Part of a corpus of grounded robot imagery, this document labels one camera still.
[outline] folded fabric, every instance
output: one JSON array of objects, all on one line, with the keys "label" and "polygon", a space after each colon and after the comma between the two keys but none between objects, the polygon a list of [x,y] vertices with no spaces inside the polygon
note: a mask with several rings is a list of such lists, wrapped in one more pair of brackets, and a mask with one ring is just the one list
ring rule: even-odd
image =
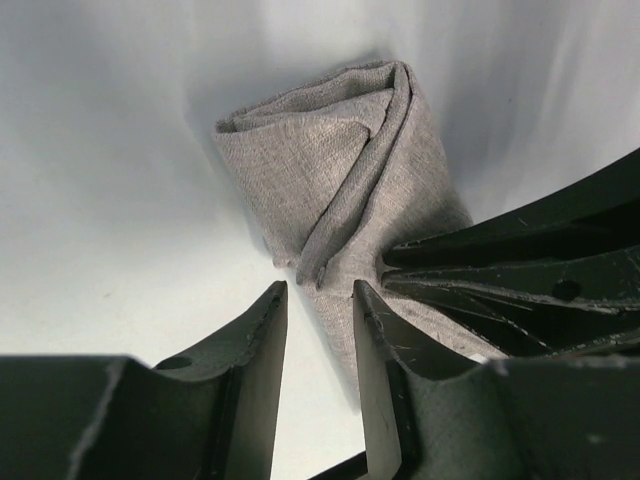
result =
[{"label": "folded fabric", "polygon": [[293,268],[357,385],[353,282],[465,355],[497,352],[435,310],[380,286],[391,246],[470,224],[411,68],[374,62],[235,112],[214,140],[278,267]]}]

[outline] white surface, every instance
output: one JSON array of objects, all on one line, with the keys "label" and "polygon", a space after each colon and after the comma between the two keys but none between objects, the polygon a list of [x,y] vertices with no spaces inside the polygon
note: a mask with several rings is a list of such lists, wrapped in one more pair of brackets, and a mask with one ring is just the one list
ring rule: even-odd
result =
[{"label": "white surface", "polygon": [[[410,62],[476,219],[640,146],[640,2],[0,2],[0,351],[153,364],[275,279],[207,131],[354,60]],[[363,448],[295,290],[273,466]]]}]

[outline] gray napkin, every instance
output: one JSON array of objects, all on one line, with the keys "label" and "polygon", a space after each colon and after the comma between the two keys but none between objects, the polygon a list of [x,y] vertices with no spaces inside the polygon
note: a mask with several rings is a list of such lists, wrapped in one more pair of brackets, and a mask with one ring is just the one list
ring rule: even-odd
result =
[{"label": "gray napkin", "polygon": [[497,355],[440,313],[380,287],[385,250],[470,224],[408,65],[340,70],[235,112],[216,124],[214,140],[274,264],[295,269],[354,383],[356,279],[444,345]]}]

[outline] white backdrop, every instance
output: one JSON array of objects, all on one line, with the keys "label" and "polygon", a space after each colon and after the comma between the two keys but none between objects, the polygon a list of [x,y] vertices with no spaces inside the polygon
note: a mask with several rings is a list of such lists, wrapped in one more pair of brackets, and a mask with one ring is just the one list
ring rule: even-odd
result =
[{"label": "white backdrop", "polygon": [[[373,57],[412,64],[474,218],[640,146],[635,0],[0,0],[0,351],[153,364],[276,271],[208,137]],[[273,478],[363,448],[292,288]]]}]

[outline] hole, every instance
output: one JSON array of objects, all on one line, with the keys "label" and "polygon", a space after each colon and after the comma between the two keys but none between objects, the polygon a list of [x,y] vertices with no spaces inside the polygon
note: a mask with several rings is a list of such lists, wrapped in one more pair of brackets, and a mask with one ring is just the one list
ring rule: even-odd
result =
[{"label": "hole", "polygon": [[171,357],[161,361],[156,370],[176,370],[178,368],[185,368],[191,365],[191,360],[187,357]]},{"label": "hole", "polygon": [[553,286],[551,295],[558,300],[570,302],[578,298],[581,290],[582,287],[578,282],[574,282],[573,280],[560,280]]}]

